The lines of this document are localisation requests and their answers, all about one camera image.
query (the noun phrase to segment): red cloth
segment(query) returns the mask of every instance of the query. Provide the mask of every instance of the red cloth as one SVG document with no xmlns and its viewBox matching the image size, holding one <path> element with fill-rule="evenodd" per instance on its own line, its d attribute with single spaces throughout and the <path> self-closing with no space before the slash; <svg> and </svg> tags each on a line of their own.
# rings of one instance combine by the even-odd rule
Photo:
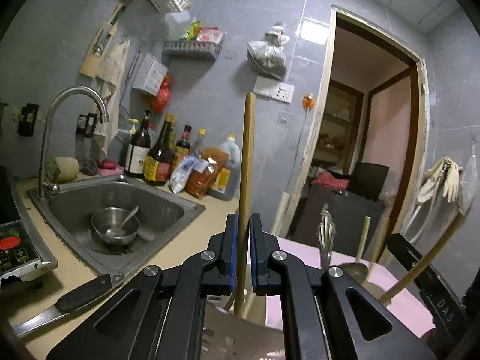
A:
<svg viewBox="0 0 480 360">
<path fill-rule="evenodd" d="M 317 178 L 311 183 L 314 185 L 323 185 L 331 190 L 346 190 L 349 186 L 348 180 L 335 178 L 328 170 L 320 172 Z"/>
</svg>

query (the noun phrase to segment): knife handle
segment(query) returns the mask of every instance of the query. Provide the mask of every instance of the knife handle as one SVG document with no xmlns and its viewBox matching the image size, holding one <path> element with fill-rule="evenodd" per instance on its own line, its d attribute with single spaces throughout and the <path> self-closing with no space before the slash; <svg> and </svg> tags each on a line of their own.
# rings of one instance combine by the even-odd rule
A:
<svg viewBox="0 0 480 360">
<path fill-rule="evenodd" d="M 72 312 L 93 302 L 112 289 L 112 280 L 109 274 L 104 274 L 74 288 L 58 298 L 55 306 L 62 313 Z"/>
</svg>

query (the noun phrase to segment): plastic jug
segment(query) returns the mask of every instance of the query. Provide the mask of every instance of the plastic jug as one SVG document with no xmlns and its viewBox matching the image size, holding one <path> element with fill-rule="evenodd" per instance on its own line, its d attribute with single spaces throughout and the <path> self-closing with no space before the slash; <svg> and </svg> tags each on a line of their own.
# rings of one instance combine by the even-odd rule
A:
<svg viewBox="0 0 480 360">
<path fill-rule="evenodd" d="M 229 159 L 213 182 L 208 194 L 220 200 L 232 200 L 240 177 L 240 148 L 235 143 L 235 135 L 229 134 L 220 150 L 229 154 Z"/>
</svg>

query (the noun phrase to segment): faucet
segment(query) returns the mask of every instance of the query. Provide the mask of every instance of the faucet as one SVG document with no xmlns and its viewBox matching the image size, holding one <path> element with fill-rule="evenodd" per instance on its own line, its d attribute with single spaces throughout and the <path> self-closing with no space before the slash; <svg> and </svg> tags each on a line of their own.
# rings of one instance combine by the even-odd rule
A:
<svg viewBox="0 0 480 360">
<path fill-rule="evenodd" d="M 52 191 L 53 193 L 57 192 L 59 186 L 57 184 L 51 184 L 47 181 L 46 172 L 45 172 L 45 163 L 47 161 L 47 151 L 49 149 L 49 140 L 50 132 L 52 129 L 53 117 L 55 111 L 57 111 L 60 103 L 65 100 L 67 97 L 73 95 L 86 95 L 90 97 L 98 107 L 100 111 L 100 122 L 108 123 L 110 120 L 109 113 L 107 111 L 107 106 L 103 102 L 100 95 L 93 89 L 87 88 L 85 86 L 75 86 L 68 89 L 65 89 L 57 98 L 53 101 L 52 105 L 49 108 L 48 113 L 46 114 L 45 120 L 45 130 L 43 131 L 43 141 L 42 141 L 42 154 L 40 155 L 40 172 L 38 177 L 38 197 L 39 199 L 45 198 L 45 189 Z"/>
</svg>

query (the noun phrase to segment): kitchen counter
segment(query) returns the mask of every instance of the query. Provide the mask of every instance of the kitchen counter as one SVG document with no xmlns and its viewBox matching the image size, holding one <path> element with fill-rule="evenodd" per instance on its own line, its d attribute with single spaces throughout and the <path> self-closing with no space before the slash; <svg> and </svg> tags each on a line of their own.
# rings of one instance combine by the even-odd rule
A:
<svg viewBox="0 0 480 360">
<path fill-rule="evenodd" d="M 57 299 L 66 292 L 96 277 L 95 273 L 79 261 L 55 235 L 27 197 L 27 190 L 37 186 L 38 180 L 36 178 L 17 183 L 17 189 L 22 197 L 23 204 L 46 245 L 57 258 L 58 268 L 42 276 L 42 288 L 29 289 L 5 301 L 4 305 L 8 306 L 9 321 L 13 326 L 34 317 L 55 304 Z M 158 188 L 168 191 L 166 187 Z M 198 200 L 186 192 L 180 193 L 179 197 L 200 203 L 206 207 L 206 210 L 144 266 L 154 264 L 162 269 L 168 269 L 182 264 L 191 255 L 205 250 L 210 237 L 213 234 L 221 233 L 225 229 L 227 214 L 235 212 L 238 207 L 237 199 L 224 202 L 207 195 L 202 200 Z M 101 303 L 97 304 L 88 311 L 75 316 L 75 318 L 65 318 L 39 329 L 25 337 L 23 342 L 38 360 L 43 360 L 56 344 L 80 325 L 100 305 Z"/>
</svg>

